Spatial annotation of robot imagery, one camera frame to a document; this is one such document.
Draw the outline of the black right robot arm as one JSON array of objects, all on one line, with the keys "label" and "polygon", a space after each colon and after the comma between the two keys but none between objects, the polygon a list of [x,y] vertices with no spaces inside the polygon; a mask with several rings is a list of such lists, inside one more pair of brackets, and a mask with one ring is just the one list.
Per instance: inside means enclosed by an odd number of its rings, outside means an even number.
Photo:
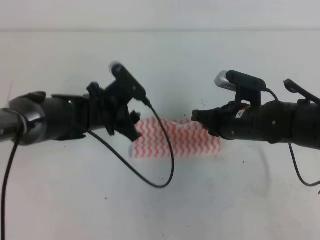
[{"label": "black right robot arm", "polygon": [[319,98],[290,79],[284,81],[284,86],[303,98],[296,103],[273,100],[258,106],[231,101],[210,110],[193,110],[191,120],[224,140],[286,143],[318,150]]}]

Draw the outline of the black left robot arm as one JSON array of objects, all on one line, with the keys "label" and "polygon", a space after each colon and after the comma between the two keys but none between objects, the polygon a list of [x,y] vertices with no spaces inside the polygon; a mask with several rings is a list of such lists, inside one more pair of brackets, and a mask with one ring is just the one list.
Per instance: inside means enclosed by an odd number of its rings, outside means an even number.
[{"label": "black left robot arm", "polygon": [[135,97],[114,81],[103,89],[92,82],[88,94],[53,94],[36,91],[12,99],[0,110],[0,140],[13,141],[19,131],[19,144],[30,146],[46,141],[70,141],[85,138],[88,131],[106,129],[127,137],[132,142],[141,137],[135,125],[140,114],[129,111]]}]

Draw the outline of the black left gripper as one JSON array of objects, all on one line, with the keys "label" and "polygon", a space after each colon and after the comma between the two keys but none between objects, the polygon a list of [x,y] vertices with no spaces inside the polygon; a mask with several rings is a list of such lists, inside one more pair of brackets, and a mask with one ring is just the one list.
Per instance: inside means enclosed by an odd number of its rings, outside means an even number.
[{"label": "black left gripper", "polygon": [[141,119],[141,114],[135,110],[129,113],[129,90],[114,81],[106,88],[101,88],[97,82],[92,82],[87,91],[88,94],[72,98],[77,124],[85,130],[104,128],[110,136],[118,132],[131,142],[142,136],[142,133],[135,128]]}]

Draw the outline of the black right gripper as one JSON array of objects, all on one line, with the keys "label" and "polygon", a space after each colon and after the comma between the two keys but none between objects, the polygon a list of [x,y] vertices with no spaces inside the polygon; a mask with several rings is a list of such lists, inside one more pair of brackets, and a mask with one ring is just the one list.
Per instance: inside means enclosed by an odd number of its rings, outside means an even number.
[{"label": "black right gripper", "polygon": [[191,121],[206,123],[203,128],[209,135],[224,140],[292,144],[293,106],[274,100],[259,106],[238,105],[221,110],[193,110]]}]

